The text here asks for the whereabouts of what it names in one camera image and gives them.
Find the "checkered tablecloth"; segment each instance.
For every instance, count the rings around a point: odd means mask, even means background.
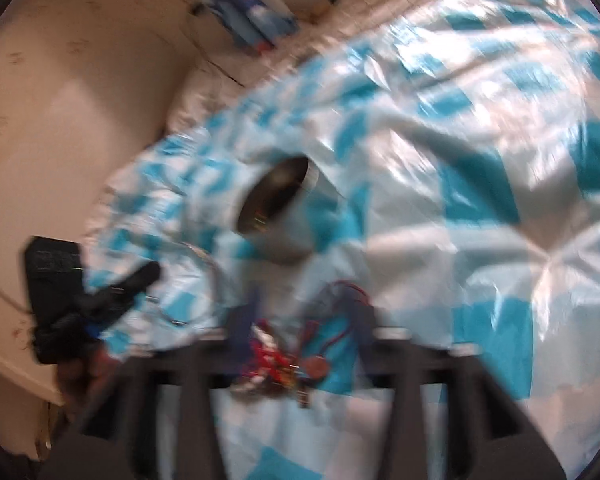
[[[279,267],[233,226],[250,186],[296,153],[345,200],[330,236],[315,223],[317,253]],[[235,298],[260,282],[264,315],[290,335],[325,283],[360,283],[419,341],[476,343],[568,478],[598,450],[600,16],[589,0],[426,4],[164,139],[110,192],[90,286],[157,259],[165,278],[151,295],[169,316],[196,319],[176,328],[139,298],[103,334],[112,354],[184,344],[230,306],[210,305],[184,240],[213,255]],[[391,393],[365,387],[350,340],[328,358],[310,410],[216,392],[232,479],[373,477]],[[177,392],[164,395],[166,468]],[[439,387],[426,390],[432,478],[443,472],[440,400]]]

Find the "metal cup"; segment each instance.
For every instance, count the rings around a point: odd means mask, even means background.
[[[324,247],[342,197],[307,156],[276,164],[250,190],[235,230],[272,262],[292,264]]]

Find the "hand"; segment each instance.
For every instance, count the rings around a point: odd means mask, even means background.
[[[104,386],[120,365],[109,356],[107,347],[99,341],[88,358],[76,358],[58,363],[56,386],[64,400],[64,411],[70,422]]]

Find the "blue and white checkered plastic sheet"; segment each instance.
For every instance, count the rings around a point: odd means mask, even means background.
[[[259,175],[295,153],[345,201],[336,231],[316,233],[317,254],[288,268],[232,227]],[[90,286],[154,258],[165,279],[150,293],[169,316],[197,320],[176,328],[141,298],[103,334],[112,354],[184,344],[218,322],[184,240],[213,254],[237,296],[260,282],[266,316],[289,334],[325,283],[362,284],[419,341],[476,343],[568,478],[598,450],[600,16],[589,0],[437,0],[164,139],[111,190]],[[366,389],[350,340],[328,358],[310,410],[216,392],[232,479],[373,477],[390,392]],[[164,394],[167,470],[177,392]],[[443,471],[440,398],[427,389],[432,478]]]

